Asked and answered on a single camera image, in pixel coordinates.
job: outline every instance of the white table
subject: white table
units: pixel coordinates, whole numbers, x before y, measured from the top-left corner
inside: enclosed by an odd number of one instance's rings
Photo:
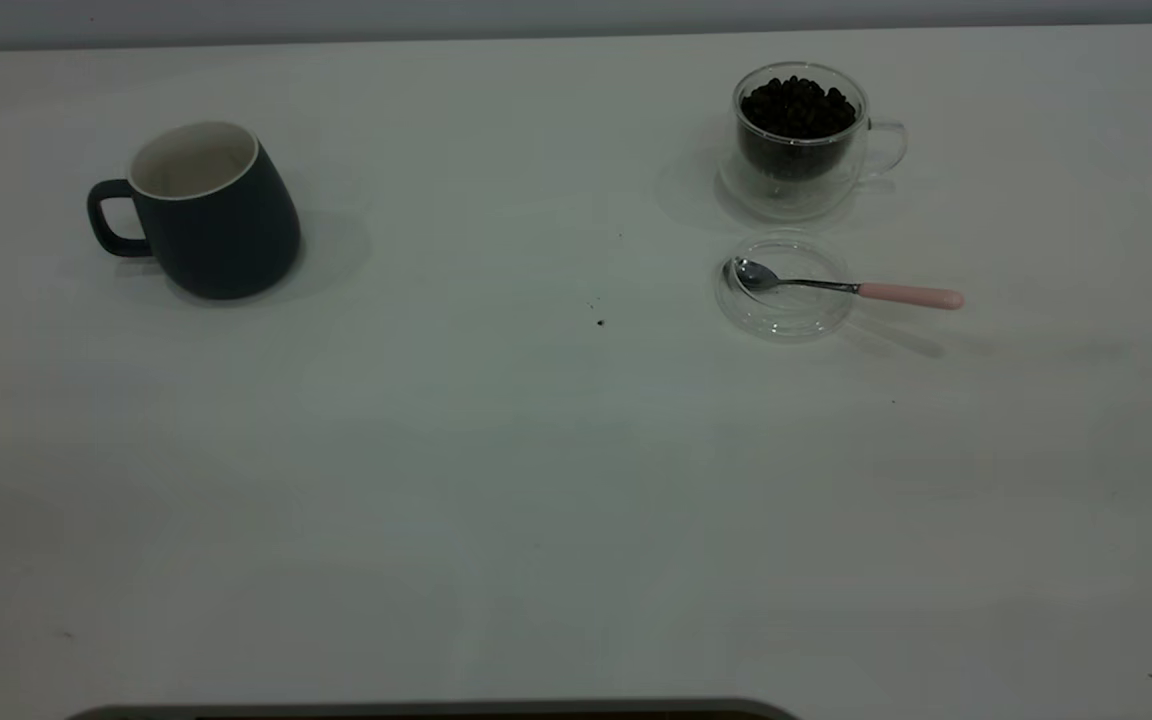
[[[967,309],[719,313],[782,59],[910,129],[824,234]],[[305,225],[248,304],[83,213],[203,118]],[[1152,720],[1152,26],[0,54],[0,719],[641,696]]]

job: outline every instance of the mug rim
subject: mug rim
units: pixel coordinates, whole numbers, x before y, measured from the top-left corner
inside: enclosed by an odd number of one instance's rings
[[[166,141],[166,138],[175,135],[175,132],[191,131],[192,129],[203,128],[206,126],[221,126],[225,128],[237,129],[237,131],[242,131],[248,137],[248,139],[251,141],[251,158],[247,159],[247,165],[243,165],[243,169],[238,170],[237,174],[234,174],[234,177],[228,179],[228,181],[225,181],[223,183],[217,187],[212,187],[210,188],[210,190],[206,190],[204,192],[196,192],[194,195],[179,195],[179,196],[156,195],[154,192],[147,192],[145,188],[142,188],[141,184],[137,184],[136,174],[132,173],[132,170],[136,169],[136,162],[137,160],[141,159],[142,156],[145,154],[147,150],[154,146],[157,142]],[[240,179],[245,176],[248,172],[252,169],[252,165],[256,165],[256,159],[260,158],[260,150],[262,150],[260,138],[256,137],[256,132],[250,131],[250,129],[247,129],[245,127],[238,123],[229,122],[229,120],[198,120],[198,122],[185,123],[183,126],[177,126],[170,129],[166,129],[166,131],[159,132],[159,135],[143,143],[143,145],[141,145],[141,149],[136,151],[136,154],[132,156],[131,161],[128,161],[127,183],[131,184],[132,190],[136,191],[138,195],[150,197],[150,199],[152,200],[164,200],[164,202],[197,200],[200,197],[206,197],[210,195],[214,195],[215,192],[220,192],[221,190],[225,190],[225,188],[238,182]]]
[[[841,77],[842,79],[850,82],[851,88],[856,88],[856,92],[858,92],[858,94],[861,96],[861,111],[859,113],[856,113],[855,122],[851,122],[850,126],[848,126],[844,129],[841,129],[841,131],[834,132],[833,135],[826,137],[813,137],[813,138],[788,137],[785,135],[776,135],[775,132],[767,132],[765,131],[765,129],[755,126],[753,122],[750,122],[749,118],[745,118],[744,111],[740,108],[741,89],[744,88],[745,83],[749,82],[751,77],[756,76],[756,74],[765,73],[765,70],[781,69],[781,68],[814,68],[818,70],[826,70],[827,73],[836,74],[836,76]],[[736,119],[740,120],[741,126],[744,126],[745,129],[748,129],[750,132],[755,132],[755,135],[758,135],[763,138],[767,138],[767,141],[787,143],[787,145],[803,145],[803,146],[828,145],[828,143],[841,141],[841,138],[851,135],[851,132],[856,132],[856,129],[859,129],[863,124],[869,122],[869,96],[865,94],[865,88],[861,88],[859,82],[856,82],[855,78],[849,76],[849,74],[838,68],[831,68],[828,65],[809,63],[805,60],[787,60],[783,61],[782,63],[764,65],[760,68],[755,68],[750,70],[750,73],[745,74],[745,77],[740,78],[740,82],[736,83],[736,90],[732,91],[732,108],[735,109]]]

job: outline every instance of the spoon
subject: spoon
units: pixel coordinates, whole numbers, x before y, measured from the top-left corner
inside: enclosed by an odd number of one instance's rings
[[[941,310],[957,310],[963,306],[963,293],[938,290],[934,287],[910,287],[905,285],[882,283],[835,283],[827,281],[806,281],[806,279],[781,279],[767,265],[755,263],[746,258],[733,258],[736,265],[736,278],[745,290],[766,291],[782,285],[819,287],[823,290],[849,291],[852,295],[870,300],[887,300],[905,302],[908,305],[939,306]]]

